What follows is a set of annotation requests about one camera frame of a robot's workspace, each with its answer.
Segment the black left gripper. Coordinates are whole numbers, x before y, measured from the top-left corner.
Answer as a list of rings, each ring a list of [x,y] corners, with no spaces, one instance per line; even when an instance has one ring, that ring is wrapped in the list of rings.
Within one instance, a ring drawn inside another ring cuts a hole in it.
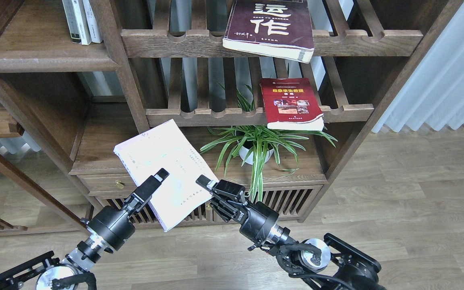
[[[144,208],[168,176],[169,172],[160,169],[131,193],[121,209],[105,206],[91,221],[83,219],[91,235],[85,242],[81,242],[81,252],[85,255],[99,255],[102,251],[118,251],[135,232],[130,217]]]

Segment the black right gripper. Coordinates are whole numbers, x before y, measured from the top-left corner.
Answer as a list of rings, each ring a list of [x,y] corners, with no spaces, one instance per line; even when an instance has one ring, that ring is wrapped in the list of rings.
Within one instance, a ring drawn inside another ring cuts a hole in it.
[[[280,242],[280,226],[277,225],[278,213],[262,202],[253,204],[245,198],[245,188],[240,184],[220,180],[211,180],[200,175],[196,183],[210,192],[210,207],[225,222],[234,220],[241,225],[240,233],[254,242],[255,247]]]

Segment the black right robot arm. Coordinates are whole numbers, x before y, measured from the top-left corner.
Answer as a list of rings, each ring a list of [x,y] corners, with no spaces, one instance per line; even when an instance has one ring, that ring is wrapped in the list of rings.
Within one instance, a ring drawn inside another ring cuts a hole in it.
[[[289,277],[302,279],[313,290],[383,289],[379,262],[340,238],[327,233],[323,239],[299,242],[278,225],[276,211],[247,200],[242,185],[206,176],[196,182],[212,194],[210,205],[225,222],[240,224],[240,233],[253,242],[249,250],[258,248],[275,257]]]

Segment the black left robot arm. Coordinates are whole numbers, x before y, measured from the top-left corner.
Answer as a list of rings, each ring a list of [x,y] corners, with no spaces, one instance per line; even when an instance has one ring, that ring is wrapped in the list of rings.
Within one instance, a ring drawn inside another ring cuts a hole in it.
[[[91,268],[102,252],[115,252],[135,232],[130,217],[139,213],[153,193],[169,176],[160,169],[138,186],[125,200],[121,209],[105,206],[87,223],[90,237],[80,242],[64,259],[54,258],[49,251],[0,274],[0,290],[19,290],[24,282],[37,277],[37,290],[75,290],[86,283],[89,290],[97,288]]]

